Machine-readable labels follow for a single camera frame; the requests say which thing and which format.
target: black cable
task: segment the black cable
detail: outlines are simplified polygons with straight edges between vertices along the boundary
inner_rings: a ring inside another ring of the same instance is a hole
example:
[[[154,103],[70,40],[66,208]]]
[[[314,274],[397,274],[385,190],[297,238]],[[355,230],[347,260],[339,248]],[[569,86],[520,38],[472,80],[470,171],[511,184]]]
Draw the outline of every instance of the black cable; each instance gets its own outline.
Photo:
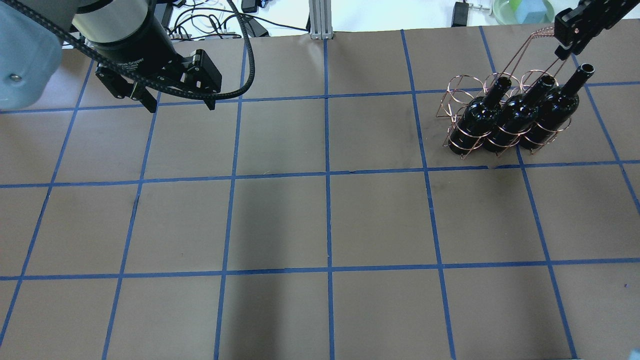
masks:
[[[37,22],[39,25],[43,26],[45,29],[49,30],[51,33],[53,33],[53,35],[56,35],[58,38],[61,38],[64,41],[67,41],[69,44],[73,45],[78,51],[80,51],[81,53],[87,55],[88,57],[94,59],[95,61],[97,61],[98,63],[100,63],[102,66],[105,66],[123,76],[126,76],[129,79],[132,79],[133,81],[137,81],[139,84],[143,85],[143,86],[147,86],[150,87],[154,90],[160,91],[160,92],[164,92],[167,93],[169,95],[174,95],[174,96],[178,96],[178,97],[184,97],[186,99],[193,99],[193,100],[223,100],[223,99],[232,99],[234,97],[238,97],[242,94],[244,94],[245,92],[247,92],[247,90],[249,90],[249,88],[251,87],[251,84],[253,83],[253,79],[255,77],[255,59],[253,58],[253,49],[251,48],[251,42],[249,41],[249,36],[247,36],[246,30],[244,28],[244,26],[240,27],[240,30],[242,31],[243,37],[244,37],[244,45],[246,47],[246,53],[247,53],[247,57],[249,59],[249,75],[247,77],[246,82],[244,83],[243,86],[241,86],[239,89],[232,91],[232,92],[227,92],[224,94],[209,94],[209,93],[203,93],[203,92],[187,92],[187,91],[183,91],[183,90],[178,90],[176,88],[172,88],[170,86],[166,86],[164,83],[160,83],[158,81],[155,80],[151,80],[151,79],[147,79],[144,76],[141,76],[140,74],[138,74],[137,72],[133,72],[113,61],[111,61],[110,59],[106,58],[105,56],[99,54],[98,52],[96,52],[95,50],[93,50],[92,48],[88,47],[87,45],[85,45],[84,43],[80,42],[78,39],[74,38],[73,35],[71,35],[69,32],[67,32],[66,30],[64,30],[63,28],[59,27],[58,25],[54,24],[53,22],[51,22],[49,19],[45,18],[44,16],[40,15],[38,12],[34,11],[33,9],[31,9],[30,7],[22,4],[21,2],[19,2],[18,0],[0,0],[3,3],[7,4],[8,6],[12,7],[13,9],[17,10],[18,12],[20,12],[21,14],[25,15],[26,17],[30,18],[31,20]],[[234,13],[236,13],[239,16],[239,19],[242,17],[241,13],[238,11],[238,9],[236,8],[235,4],[233,3],[232,0],[227,0],[227,2],[229,3],[229,5],[231,6],[231,9],[233,9]]]
[[[178,17],[176,18],[176,21],[174,22],[174,30],[175,27],[178,24],[178,19],[180,19],[184,14],[188,13],[188,12],[192,12],[193,10],[212,10],[212,11],[217,11],[217,12],[226,12],[226,13],[233,13],[234,15],[236,15],[233,11],[227,10],[227,9],[219,9],[219,8],[197,8],[197,9],[189,9],[189,10],[185,10],[182,13],[180,13],[180,15],[178,15]],[[308,33],[307,29],[303,29],[303,28],[297,28],[295,26],[290,26],[290,25],[285,25],[285,24],[278,24],[277,22],[273,22],[267,19],[263,19],[262,17],[258,17],[258,16],[254,16],[254,15],[250,15],[247,13],[243,13],[241,14],[241,16],[243,17],[251,17],[254,19],[258,19],[258,20],[262,20],[264,22],[268,22],[269,24],[275,25],[275,26],[280,26],[281,28],[287,28],[287,29],[293,29],[293,30],[300,30],[300,31],[304,31],[306,33]]]
[[[196,40],[201,40],[203,38],[216,37],[216,36],[231,37],[231,38],[242,38],[242,36],[240,34],[236,34],[236,33],[215,33],[215,34],[202,35],[200,37],[193,37],[193,38],[189,38],[189,39],[183,39],[183,40],[180,40],[179,42],[196,41]]]

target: green bowl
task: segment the green bowl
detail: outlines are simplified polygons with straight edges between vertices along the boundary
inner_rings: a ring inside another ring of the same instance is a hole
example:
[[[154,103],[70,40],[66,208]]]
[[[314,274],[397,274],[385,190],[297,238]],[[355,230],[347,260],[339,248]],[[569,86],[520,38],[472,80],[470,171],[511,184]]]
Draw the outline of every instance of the green bowl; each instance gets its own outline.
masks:
[[[554,7],[547,0],[543,0],[542,3],[547,8],[547,14],[542,18],[540,24],[553,22],[554,17],[556,16]],[[516,21],[516,16],[509,6],[509,0],[494,0],[493,14],[495,15],[495,19],[498,20],[498,24],[500,25],[518,24],[518,22]]]

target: robotic arm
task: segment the robotic arm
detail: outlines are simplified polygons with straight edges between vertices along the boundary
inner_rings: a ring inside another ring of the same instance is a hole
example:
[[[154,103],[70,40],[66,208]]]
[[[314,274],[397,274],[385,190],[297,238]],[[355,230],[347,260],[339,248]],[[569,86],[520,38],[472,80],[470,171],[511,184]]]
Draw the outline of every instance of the robotic arm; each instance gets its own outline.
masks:
[[[580,0],[575,9],[565,9],[556,15],[554,37],[560,41],[556,56],[565,60],[580,54],[592,38],[603,29],[611,29],[640,0]]]
[[[233,2],[228,2],[242,20]],[[247,82],[235,92],[219,94],[222,75],[207,53],[199,49],[187,57],[179,55],[147,0],[1,0],[0,20],[3,47],[16,49],[0,54],[3,109],[25,107],[40,97],[46,80],[60,64],[56,37],[98,62],[95,74],[114,97],[130,97],[150,112],[155,112],[157,104],[147,86],[204,100],[213,110],[216,100],[246,92],[254,77],[253,52],[244,27],[241,31],[250,65]],[[66,31],[70,22],[93,49]],[[12,34],[18,29],[27,36]]]

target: dark glass bottle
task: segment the dark glass bottle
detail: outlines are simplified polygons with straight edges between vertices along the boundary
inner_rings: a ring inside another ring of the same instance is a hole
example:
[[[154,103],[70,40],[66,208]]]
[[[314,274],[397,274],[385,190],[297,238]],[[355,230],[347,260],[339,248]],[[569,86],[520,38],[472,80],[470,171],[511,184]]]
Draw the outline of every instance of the dark glass bottle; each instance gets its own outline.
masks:
[[[591,64],[582,64],[573,73],[564,86],[554,88],[540,103],[540,114],[537,123],[522,136],[520,146],[535,150],[542,147],[567,119],[578,109],[580,90],[584,83],[593,75]]]
[[[511,80],[500,77],[485,96],[471,100],[456,128],[449,135],[449,148],[458,155],[466,155],[478,142],[478,137],[486,134],[495,125],[500,114],[500,99],[511,87]]]
[[[502,107],[496,127],[484,139],[483,147],[500,153],[507,149],[538,118],[538,102],[553,88],[553,76],[542,75],[524,94],[510,97]]]

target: black braided cable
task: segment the black braided cable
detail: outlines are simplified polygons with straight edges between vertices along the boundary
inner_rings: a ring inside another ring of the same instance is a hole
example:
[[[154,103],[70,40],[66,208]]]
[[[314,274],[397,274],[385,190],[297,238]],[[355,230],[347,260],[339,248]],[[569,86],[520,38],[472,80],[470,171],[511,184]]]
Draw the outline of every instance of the black braided cable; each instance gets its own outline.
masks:
[[[253,79],[255,77],[255,62],[253,59],[253,49],[251,49],[251,43],[249,42],[249,36],[247,36],[246,33],[246,29],[244,28],[240,17],[242,17],[243,15],[241,15],[238,12],[238,9],[236,8],[235,4],[233,3],[232,0],[227,0],[227,2],[229,3],[229,5],[231,6],[231,9],[233,9],[234,13],[236,14],[236,16],[239,17],[238,21],[240,23],[240,30],[242,31],[242,35],[244,37],[244,46],[246,47],[246,53],[247,56],[249,57],[249,76],[246,79],[246,82],[244,83],[244,85],[242,87],[240,87],[239,89],[232,91],[232,92],[227,92],[224,94],[209,94],[209,93],[203,93],[203,92],[186,92],[183,90],[178,90],[176,88],[172,88],[169,86],[166,86],[165,84],[162,84],[158,81],[152,80],[152,79],[147,79],[141,75],[139,75],[136,72],[133,72],[129,69],[126,69],[122,66],[120,66],[119,64],[107,59],[105,56],[99,54],[98,52],[96,52],[95,50],[93,50],[91,47],[88,47],[87,45],[85,45],[83,42],[81,42],[80,40],[76,39],[75,37],[73,37],[73,35],[71,35],[69,32],[65,31],[63,28],[59,27],[58,25],[52,23],[49,19],[45,18],[44,16],[40,15],[38,12],[34,11],[33,9],[31,9],[30,7],[20,3],[18,0],[0,0],[3,3],[7,4],[8,6],[11,6],[13,9],[17,10],[18,12],[20,12],[21,14],[25,15],[26,17],[29,17],[31,20],[35,21],[36,23],[38,23],[39,25],[41,25],[42,27],[44,27],[45,29],[49,30],[51,33],[53,33],[53,35],[56,35],[57,37],[61,38],[62,40],[68,42],[70,45],[72,45],[74,48],[76,48],[78,51],[80,51],[81,53],[87,55],[88,57],[90,57],[91,59],[94,59],[95,61],[97,61],[98,63],[100,63],[102,66],[109,68],[123,76],[126,76],[129,79],[132,79],[133,81],[137,81],[138,83],[150,87],[154,90],[160,91],[160,92],[164,92],[170,95],[174,95],[174,96],[178,96],[178,97],[184,97],[187,99],[193,99],[193,100],[224,100],[224,99],[232,99],[234,97],[239,97],[240,95],[244,94],[245,92],[247,92],[247,90],[249,90],[249,88],[251,87],[251,84],[253,83]]]

